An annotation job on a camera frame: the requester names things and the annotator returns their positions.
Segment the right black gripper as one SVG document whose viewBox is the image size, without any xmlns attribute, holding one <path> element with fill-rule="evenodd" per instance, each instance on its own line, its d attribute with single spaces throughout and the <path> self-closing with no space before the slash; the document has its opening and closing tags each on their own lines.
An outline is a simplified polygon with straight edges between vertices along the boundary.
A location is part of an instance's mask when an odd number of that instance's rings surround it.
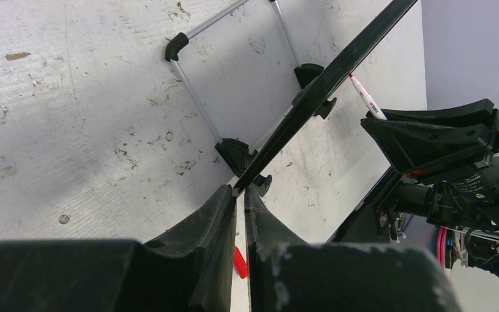
<svg viewBox="0 0 499 312">
<path fill-rule="evenodd" d="M 449 109 L 383 113 L 386 120 L 367 113 L 361 126 L 397 172 L 421 183 L 486 169 L 499 155 L 499 110 L 489 99 Z"/>
</svg>

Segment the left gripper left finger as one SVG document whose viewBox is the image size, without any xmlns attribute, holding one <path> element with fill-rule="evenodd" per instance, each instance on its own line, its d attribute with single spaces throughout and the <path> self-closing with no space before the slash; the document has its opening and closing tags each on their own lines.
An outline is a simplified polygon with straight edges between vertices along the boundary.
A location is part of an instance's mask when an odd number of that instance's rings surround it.
<svg viewBox="0 0 499 312">
<path fill-rule="evenodd" d="M 0 311 L 229 311 L 235 210 L 222 185 L 146 243 L 0 241 Z"/>
</svg>

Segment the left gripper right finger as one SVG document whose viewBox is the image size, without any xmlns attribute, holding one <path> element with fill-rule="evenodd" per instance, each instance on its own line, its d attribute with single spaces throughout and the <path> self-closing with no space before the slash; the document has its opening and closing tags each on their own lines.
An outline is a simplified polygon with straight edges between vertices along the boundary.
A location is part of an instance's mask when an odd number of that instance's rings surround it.
<svg viewBox="0 0 499 312">
<path fill-rule="evenodd" d="M 444 272 L 421 248 L 309 244 L 244 193 L 252 311 L 459 311 Z"/>
</svg>

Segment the red marker cap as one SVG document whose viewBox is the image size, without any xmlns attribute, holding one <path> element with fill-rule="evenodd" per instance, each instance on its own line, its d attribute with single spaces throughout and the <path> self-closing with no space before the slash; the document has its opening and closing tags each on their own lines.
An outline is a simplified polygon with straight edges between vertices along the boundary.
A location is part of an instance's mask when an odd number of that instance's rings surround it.
<svg viewBox="0 0 499 312">
<path fill-rule="evenodd" d="M 234 247 L 233 266 L 241 279 L 247 278 L 248 266 L 242 252 L 237 246 Z"/>
</svg>

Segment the white marker pen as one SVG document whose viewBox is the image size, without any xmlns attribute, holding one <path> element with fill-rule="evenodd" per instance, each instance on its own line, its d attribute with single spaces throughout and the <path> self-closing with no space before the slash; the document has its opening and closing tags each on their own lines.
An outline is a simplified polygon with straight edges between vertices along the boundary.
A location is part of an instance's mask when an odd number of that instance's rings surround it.
<svg viewBox="0 0 499 312">
<path fill-rule="evenodd" d="M 369 112 L 372 114 L 372 116 L 376 119 L 379 120 L 387 120 L 387 117 L 383 113 L 383 111 L 380 109 L 380 107 L 377 105 L 376 101 L 373 99 L 373 97 L 366 91 L 364 86 L 361 84 L 361 82 L 353 75 L 353 73 L 349 73 L 348 77 L 354 87 L 354 89 L 357 91 L 359 94 L 362 102 L 366 105 L 367 109 Z"/>
</svg>

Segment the small black-framed whiteboard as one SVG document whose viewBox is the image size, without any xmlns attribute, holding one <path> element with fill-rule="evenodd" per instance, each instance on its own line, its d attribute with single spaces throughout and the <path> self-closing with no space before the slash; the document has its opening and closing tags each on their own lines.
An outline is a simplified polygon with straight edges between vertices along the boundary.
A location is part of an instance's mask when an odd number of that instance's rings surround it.
<svg viewBox="0 0 499 312">
<path fill-rule="evenodd" d="M 243 190 L 253 185 L 257 187 L 258 193 L 264 196 L 270 188 L 272 178 L 264 177 L 261 172 L 312 117 L 320 116 L 322 119 L 328 117 L 337 102 L 336 99 L 330 98 L 333 93 L 414 7 L 415 2 L 391 1 L 325 68 L 316 64 L 302 64 L 296 52 L 293 52 L 292 56 L 296 62 L 294 72 L 299 81 L 305 82 L 300 85 L 301 90 L 278 124 L 252 145 L 237 139 L 221 137 L 179 63 L 179 52 L 190 43 L 191 39 L 243 5 L 245 1 L 234 1 L 187 33 L 180 32 L 169 39 L 164 49 L 164 59 L 171 64 L 204 117 L 216 139 L 216 151 L 238 178 L 233 187 L 233 194 L 239 196 Z"/>
</svg>

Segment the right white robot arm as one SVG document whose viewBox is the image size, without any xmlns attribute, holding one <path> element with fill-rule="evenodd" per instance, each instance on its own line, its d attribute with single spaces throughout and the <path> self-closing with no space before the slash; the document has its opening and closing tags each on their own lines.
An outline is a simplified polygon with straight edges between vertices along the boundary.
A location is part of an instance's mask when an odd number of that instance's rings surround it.
<svg viewBox="0 0 499 312">
<path fill-rule="evenodd" d="M 400 214 L 463 236 L 471 257 L 499 262 L 499 110 L 489 99 L 442 110 L 386 110 L 367 114 L 361 126 L 390 166 L 355 208 L 334 241 L 388 242 L 398 236 Z"/>
</svg>

